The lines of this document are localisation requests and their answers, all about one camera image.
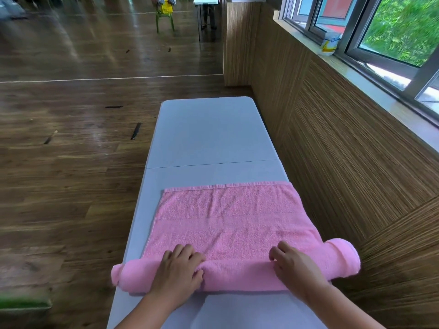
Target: green chair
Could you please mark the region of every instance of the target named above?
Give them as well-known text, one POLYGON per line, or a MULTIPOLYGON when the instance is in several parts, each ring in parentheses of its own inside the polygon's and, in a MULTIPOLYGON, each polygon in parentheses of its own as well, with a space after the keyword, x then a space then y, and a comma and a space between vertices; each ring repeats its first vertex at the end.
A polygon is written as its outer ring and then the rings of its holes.
POLYGON ((157 33, 160 33, 158 31, 158 19, 161 18, 161 17, 169 17, 169 20, 171 21, 172 31, 175 31, 174 20, 172 19, 172 13, 162 13, 158 7, 156 7, 155 10, 156 10, 156 13, 155 13, 155 25, 157 27, 157 33))

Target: tree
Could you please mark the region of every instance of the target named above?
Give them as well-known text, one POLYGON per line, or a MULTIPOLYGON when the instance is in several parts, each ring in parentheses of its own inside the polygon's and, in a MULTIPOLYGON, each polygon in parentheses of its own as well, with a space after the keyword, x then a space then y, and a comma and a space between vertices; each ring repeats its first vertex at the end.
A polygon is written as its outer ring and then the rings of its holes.
POLYGON ((439 44, 439 0, 382 0, 363 45, 422 66, 439 44))

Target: white floor line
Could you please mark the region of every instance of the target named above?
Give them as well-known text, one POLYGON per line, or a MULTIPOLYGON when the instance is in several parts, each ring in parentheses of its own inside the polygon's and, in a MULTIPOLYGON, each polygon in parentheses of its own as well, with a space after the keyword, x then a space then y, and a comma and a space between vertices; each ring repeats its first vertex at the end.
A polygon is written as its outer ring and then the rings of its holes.
MULTIPOLYGON (((174 13, 192 13, 192 10, 176 10, 174 11, 174 13)), ((90 14, 63 14, 62 16, 80 16, 80 17, 85 17, 85 16, 100 16, 100 15, 105 15, 105 16, 117 16, 117 15, 143 15, 143 14, 149 14, 149 13, 156 13, 156 11, 149 11, 146 13, 106 13, 106 14, 95 14, 95 13, 90 13, 90 14)), ((50 14, 44 14, 44 15, 38 15, 39 17, 53 17, 53 15, 50 14)))
POLYGON ((0 84, 11 83, 48 83, 48 82, 73 82, 73 81, 106 81, 116 79, 141 79, 141 78, 168 78, 168 77, 197 77, 197 76, 222 76, 222 74, 206 74, 206 75, 170 75, 170 76, 144 76, 144 77, 109 77, 109 78, 75 78, 70 80, 42 80, 42 81, 4 81, 0 84))

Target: left hand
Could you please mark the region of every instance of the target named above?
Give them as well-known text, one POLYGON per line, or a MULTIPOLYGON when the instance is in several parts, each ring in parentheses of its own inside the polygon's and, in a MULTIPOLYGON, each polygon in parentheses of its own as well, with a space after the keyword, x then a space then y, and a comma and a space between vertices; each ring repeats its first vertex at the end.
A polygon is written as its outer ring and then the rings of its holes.
POLYGON ((192 245, 178 244, 167 250, 157 269, 149 294, 159 299, 170 311, 186 302, 203 281, 203 270, 195 269, 206 257, 196 253, 192 245))

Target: yellow basket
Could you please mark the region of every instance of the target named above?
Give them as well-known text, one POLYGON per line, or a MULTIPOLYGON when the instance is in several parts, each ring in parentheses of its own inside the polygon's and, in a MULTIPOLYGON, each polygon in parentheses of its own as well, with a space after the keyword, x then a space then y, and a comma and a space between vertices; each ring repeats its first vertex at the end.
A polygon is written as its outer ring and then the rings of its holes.
POLYGON ((164 14, 172 13, 172 12, 173 12, 172 4, 170 4, 170 3, 168 2, 168 0, 165 0, 165 3, 162 4, 162 5, 159 7, 159 9, 160 9, 160 12, 161 12, 161 13, 164 13, 164 14))

